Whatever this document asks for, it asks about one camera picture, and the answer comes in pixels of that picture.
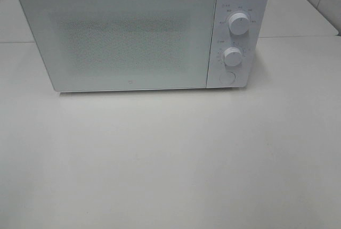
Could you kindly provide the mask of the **white microwave knob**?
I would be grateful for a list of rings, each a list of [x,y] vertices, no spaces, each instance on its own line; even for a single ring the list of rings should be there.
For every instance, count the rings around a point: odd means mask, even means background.
[[[230,47],[223,53],[224,63],[228,67],[238,66],[242,61],[242,53],[237,47]]]
[[[228,19],[229,30],[234,35],[243,35],[249,30],[250,18],[245,12],[234,12]]]

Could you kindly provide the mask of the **lower white microwave knob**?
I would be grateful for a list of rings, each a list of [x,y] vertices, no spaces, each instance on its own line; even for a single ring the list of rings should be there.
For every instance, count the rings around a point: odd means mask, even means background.
[[[230,47],[223,53],[224,63],[228,67],[238,66],[242,61],[242,53],[237,47]]]

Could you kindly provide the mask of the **white microwave door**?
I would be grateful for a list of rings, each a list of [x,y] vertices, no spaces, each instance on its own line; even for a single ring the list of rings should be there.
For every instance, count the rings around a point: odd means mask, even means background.
[[[215,0],[19,0],[57,92],[204,88]]]

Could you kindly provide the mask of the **upper white microwave knob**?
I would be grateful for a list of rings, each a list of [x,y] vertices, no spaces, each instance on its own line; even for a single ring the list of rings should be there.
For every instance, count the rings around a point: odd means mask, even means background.
[[[234,35],[243,35],[249,30],[250,18],[245,12],[234,12],[228,19],[229,30]]]

